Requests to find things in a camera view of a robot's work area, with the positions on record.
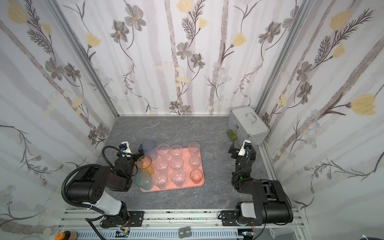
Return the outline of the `blue translucent cup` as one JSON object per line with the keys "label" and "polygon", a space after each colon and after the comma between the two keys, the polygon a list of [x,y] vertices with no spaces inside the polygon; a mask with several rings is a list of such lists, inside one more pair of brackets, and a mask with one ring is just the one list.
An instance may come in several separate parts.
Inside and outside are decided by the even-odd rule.
{"label": "blue translucent cup", "polygon": [[158,153],[157,153],[157,145],[154,140],[145,140],[141,144],[142,150],[146,156],[149,156],[152,161],[157,160]]}

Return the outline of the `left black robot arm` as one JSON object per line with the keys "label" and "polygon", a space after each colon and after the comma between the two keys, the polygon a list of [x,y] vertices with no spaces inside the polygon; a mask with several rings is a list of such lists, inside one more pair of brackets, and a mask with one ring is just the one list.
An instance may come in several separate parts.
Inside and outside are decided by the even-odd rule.
{"label": "left black robot arm", "polygon": [[74,207],[87,208],[101,214],[95,219],[86,219],[92,228],[94,221],[101,220],[104,229],[127,227],[133,222],[127,205],[113,198],[106,192],[128,192],[133,183],[134,171],[138,171],[136,162],[143,157],[144,151],[139,146],[133,154],[129,143],[122,142],[118,147],[105,146],[102,157],[106,165],[88,164],[69,173],[61,187],[63,200]]}

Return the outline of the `amber translucent cup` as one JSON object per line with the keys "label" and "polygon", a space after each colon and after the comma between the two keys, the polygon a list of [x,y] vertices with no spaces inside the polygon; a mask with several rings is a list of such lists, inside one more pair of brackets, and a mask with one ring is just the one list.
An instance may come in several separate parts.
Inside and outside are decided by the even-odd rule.
{"label": "amber translucent cup", "polygon": [[153,161],[149,156],[139,157],[139,159],[136,161],[136,166],[141,172],[147,172],[151,176],[153,176],[155,173]]}

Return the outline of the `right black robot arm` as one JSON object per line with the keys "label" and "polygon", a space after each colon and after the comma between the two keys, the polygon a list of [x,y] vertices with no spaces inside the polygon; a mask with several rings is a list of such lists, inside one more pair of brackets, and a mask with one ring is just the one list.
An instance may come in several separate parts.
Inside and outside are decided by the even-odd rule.
{"label": "right black robot arm", "polygon": [[254,179],[252,165],[256,150],[252,143],[245,141],[237,148],[232,143],[228,153],[235,160],[231,184],[241,194],[252,196],[251,202],[238,202],[235,209],[221,211],[218,219],[224,227],[262,226],[266,224],[286,225],[294,219],[290,199],[277,180]]}

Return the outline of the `pink translucent cup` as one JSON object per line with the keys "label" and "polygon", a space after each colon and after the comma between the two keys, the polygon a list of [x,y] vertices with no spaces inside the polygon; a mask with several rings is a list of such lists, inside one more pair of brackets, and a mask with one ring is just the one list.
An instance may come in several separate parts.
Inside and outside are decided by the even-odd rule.
{"label": "pink translucent cup", "polygon": [[203,180],[203,172],[199,169],[194,169],[190,173],[190,178],[194,184],[199,184]]}

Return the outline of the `teal textured cup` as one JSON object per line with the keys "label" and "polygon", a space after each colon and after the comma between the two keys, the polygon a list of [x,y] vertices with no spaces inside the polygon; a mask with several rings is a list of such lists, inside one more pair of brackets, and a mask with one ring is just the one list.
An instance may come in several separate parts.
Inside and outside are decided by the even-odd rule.
{"label": "teal textured cup", "polygon": [[148,172],[140,172],[136,177],[136,184],[143,191],[150,191],[153,188],[152,176]]}

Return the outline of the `pink rectangular tray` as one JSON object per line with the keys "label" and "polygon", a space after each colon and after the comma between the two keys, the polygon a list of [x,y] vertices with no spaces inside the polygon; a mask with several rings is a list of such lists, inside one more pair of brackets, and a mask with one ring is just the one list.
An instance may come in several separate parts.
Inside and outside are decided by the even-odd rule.
{"label": "pink rectangular tray", "polygon": [[149,192],[159,192],[159,191],[168,191],[168,190],[176,190],[176,189],[186,189],[193,187],[200,187],[205,183],[205,178],[199,184],[194,184],[190,178],[190,173],[192,170],[189,164],[190,153],[187,148],[183,149],[182,159],[184,160],[184,166],[180,170],[173,170],[170,167],[171,157],[168,159],[169,161],[169,171],[167,173],[158,172],[155,170],[154,175],[152,176],[153,188],[150,191],[143,191],[144,193]]}

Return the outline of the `clear faceted glass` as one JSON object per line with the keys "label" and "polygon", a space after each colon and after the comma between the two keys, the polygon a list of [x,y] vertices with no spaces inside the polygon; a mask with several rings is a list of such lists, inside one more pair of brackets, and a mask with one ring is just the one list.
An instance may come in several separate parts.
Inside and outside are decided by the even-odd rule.
{"label": "clear faceted glass", "polygon": [[169,171],[169,161],[165,158],[158,158],[154,162],[155,170],[162,173],[167,173]]}
{"label": "clear faceted glass", "polygon": [[170,155],[173,159],[178,159],[182,157],[183,148],[179,145],[174,145],[170,148]]}
{"label": "clear faceted glass", "polygon": [[173,170],[180,170],[184,166],[184,160],[182,158],[172,158],[170,160],[170,167]]}
{"label": "clear faceted glass", "polygon": [[170,157],[170,146],[168,144],[160,144],[157,146],[157,154],[159,159],[168,159]]}

